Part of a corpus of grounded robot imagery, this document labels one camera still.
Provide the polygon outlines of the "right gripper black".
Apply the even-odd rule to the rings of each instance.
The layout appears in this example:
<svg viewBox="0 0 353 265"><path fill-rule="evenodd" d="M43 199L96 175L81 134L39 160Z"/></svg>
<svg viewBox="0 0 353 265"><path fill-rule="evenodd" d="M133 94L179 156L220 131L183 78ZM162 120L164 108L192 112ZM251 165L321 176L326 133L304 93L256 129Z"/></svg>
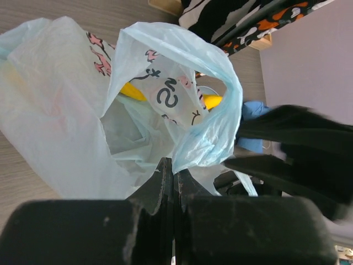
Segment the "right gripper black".
<svg viewBox="0 0 353 265"><path fill-rule="evenodd" d="M329 220L344 219L352 204L352 126L310 109L282 105L240 124L241 137L280 142L288 162L273 155L229 158L223 164L253 176L298 181Z"/></svg>

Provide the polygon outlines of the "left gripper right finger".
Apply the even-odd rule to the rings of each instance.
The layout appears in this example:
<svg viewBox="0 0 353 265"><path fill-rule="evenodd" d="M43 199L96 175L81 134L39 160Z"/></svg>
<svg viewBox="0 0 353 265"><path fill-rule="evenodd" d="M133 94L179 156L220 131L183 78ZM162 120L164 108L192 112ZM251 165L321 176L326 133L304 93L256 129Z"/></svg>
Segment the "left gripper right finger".
<svg viewBox="0 0 353 265"><path fill-rule="evenodd" d="M319 209L298 197L214 196L174 176L177 264L335 264Z"/></svg>

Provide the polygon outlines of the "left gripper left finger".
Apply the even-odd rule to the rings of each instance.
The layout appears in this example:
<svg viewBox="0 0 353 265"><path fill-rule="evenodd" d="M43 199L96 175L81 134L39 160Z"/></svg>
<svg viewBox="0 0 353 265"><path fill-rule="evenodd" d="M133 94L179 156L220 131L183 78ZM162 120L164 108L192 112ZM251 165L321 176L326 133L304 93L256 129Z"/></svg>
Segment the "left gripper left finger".
<svg viewBox="0 0 353 265"><path fill-rule="evenodd" d="M168 158L124 200L32 200L1 233L2 264L170 264L173 174Z"/></svg>

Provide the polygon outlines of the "light blue plastic bag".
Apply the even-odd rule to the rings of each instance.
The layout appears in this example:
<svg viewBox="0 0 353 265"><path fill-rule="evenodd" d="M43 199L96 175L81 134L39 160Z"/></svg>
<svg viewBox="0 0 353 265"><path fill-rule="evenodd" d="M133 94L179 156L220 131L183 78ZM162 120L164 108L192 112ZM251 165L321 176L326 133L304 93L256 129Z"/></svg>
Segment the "light blue plastic bag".
<svg viewBox="0 0 353 265"><path fill-rule="evenodd" d="M121 94L127 82L147 100ZM221 103L207 110L198 86ZM1 35L1 131L64 198L125 199L163 157L216 194L242 104L225 53L174 24L137 22L116 45L69 17Z"/></svg>

